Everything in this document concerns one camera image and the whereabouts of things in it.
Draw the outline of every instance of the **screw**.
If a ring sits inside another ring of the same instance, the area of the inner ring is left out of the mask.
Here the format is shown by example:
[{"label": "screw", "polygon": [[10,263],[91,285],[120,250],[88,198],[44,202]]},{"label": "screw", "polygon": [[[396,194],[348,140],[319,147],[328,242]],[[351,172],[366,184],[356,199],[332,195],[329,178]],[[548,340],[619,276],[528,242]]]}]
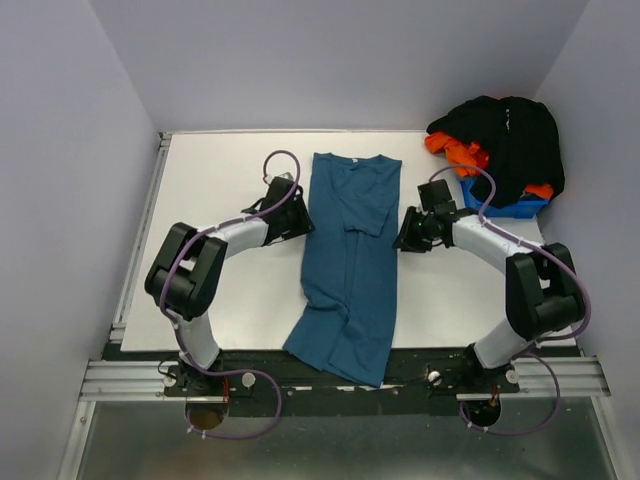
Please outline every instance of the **screw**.
[{"label": "screw", "polygon": [[442,383],[442,375],[440,375],[440,372],[438,372],[437,370],[433,370],[427,375],[427,380],[431,385],[437,387]]},{"label": "screw", "polygon": [[246,388],[251,388],[256,383],[256,377],[253,373],[245,373],[242,375],[242,385]]},{"label": "screw", "polygon": [[505,378],[507,379],[507,382],[515,385],[520,380],[520,375],[518,375],[518,372],[516,372],[515,370],[509,370],[505,374]]},{"label": "screw", "polygon": [[177,381],[176,381],[176,379],[175,379],[175,378],[173,378],[173,377],[164,377],[164,378],[162,379],[162,384],[163,384],[165,387],[168,387],[168,388],[173,387],[176,383],[177,383]]}]

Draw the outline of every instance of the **white table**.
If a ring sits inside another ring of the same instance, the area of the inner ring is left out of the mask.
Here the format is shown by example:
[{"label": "white table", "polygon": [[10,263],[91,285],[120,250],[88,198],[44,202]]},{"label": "white table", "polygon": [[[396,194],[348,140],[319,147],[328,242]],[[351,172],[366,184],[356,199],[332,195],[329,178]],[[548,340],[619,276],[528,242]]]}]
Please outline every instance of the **white table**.
[{"label": "white table", "polygon": [[[273,150],[294,152],[308,190],[314,152],[367,158],[383,154],[403,161],[399,224],[418,204],[416,186],[446,160],[431,155],[422,132],[233,132],[173,135],[141,255],[122,344],[125,351],[175,350],[169,322],[144,291],[144,279],[171,225],[219,223],[264,196],[262,162]],[[274,158],[270,172],[293,171],[288,157]],[[462,206],[452,172],[443,175]],[[497,222],[541,241],[535,220]],[[246,251],[224,264],[209,309],[214,336],[223,349],[280,349],[300,318],[304,238]],[[460,249],[398,256],[398,315],[393,346],[465,346],[504,317],[504,277]],[[573,340],[554,345],[574,345]]]}]

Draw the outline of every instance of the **orange clothing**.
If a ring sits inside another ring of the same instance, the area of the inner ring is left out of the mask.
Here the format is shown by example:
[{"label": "orange clothing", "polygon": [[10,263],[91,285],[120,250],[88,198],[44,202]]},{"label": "orange clothing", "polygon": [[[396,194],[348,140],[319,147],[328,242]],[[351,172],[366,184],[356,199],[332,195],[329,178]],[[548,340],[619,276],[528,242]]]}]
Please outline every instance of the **orange clothing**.
[{"label": "orange clothing", "polygon": [[[440,153],[444,150],[447,160],[451,165],[475,165],[486,169],[489,165],[489,154],[480,148],[476,142],[465,145],[446,133],[436,132],[424,139],[424,144],[431,153]],[[477,177],[480,172],[469,168],[459,167],[454,169],[460,177]],[[533,193],[540,198],[550,200],[553,196],[553,188],[548,183],[544,185],[527,185],[526,193]]]}]

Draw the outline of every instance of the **gray wall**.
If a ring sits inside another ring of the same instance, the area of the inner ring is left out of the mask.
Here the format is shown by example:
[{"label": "gray wall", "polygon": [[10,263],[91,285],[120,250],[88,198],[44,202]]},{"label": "gray wall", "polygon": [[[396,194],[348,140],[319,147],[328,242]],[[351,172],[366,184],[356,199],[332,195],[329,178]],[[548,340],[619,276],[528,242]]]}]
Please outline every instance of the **gray wall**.
[{"label": "gray wall", "polygon": [[[593,297],[582,344],[597,353],[625,433],[640,452],[640,3],[592,0],[537,98],[556,116],[567,189],[542,217],[571,247]],[[635,457],[636,470],[640,460]]]},{"label": "gray wall", "polygon": [[587,0],[91,0],[164,130],[416,129],[533,95]]},{"label": "gray wall", "polygon": [[0,477],[55,478],[155,128],[85,0],[0,2]]}]

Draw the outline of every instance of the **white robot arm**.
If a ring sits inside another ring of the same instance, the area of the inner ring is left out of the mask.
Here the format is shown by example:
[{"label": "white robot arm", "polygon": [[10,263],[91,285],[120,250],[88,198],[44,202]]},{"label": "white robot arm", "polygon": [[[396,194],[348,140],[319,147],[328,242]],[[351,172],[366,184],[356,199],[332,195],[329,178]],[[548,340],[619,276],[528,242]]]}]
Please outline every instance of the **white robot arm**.
[{"label": "white robot arm", "polygon": [[[180,264],[170,279],[166,305],[176,320],[174,328],[179,330],[183,361],[190,363],[188,352],[199,367],[208,369],[220,353],[207,310],[215,296],[224,261],[249,248],[288,240],[314,229],[299,186],[294,195],[271,213],[262,217],[254,215],[276,205],[292,186],[288,174],[273,178],[265,198],[243,210],[237,219],[198,239],[185,257],[186,262]],[[204,230],[211,228],[196,229],[176,223],[169,230],[145,280],[145,290],[156,305],[160,305],[162,289],[178,253],[198,231]]]},{"label": "white robot arm", "polygon": [[[575,282],[539,253],[494,233],[471,209],[457,209],[445,180],[418,187],[421,206],[407,209],[395,248],[424,253],[434,246],[467,250],[505,275],[506,316],[467,347],[463,376],[473,381],[507,366],[537,340],[583,318],[585,305]],[[571,270],[569,250],[541,245]],[[548,280],[542,287],[540,280]]]}]

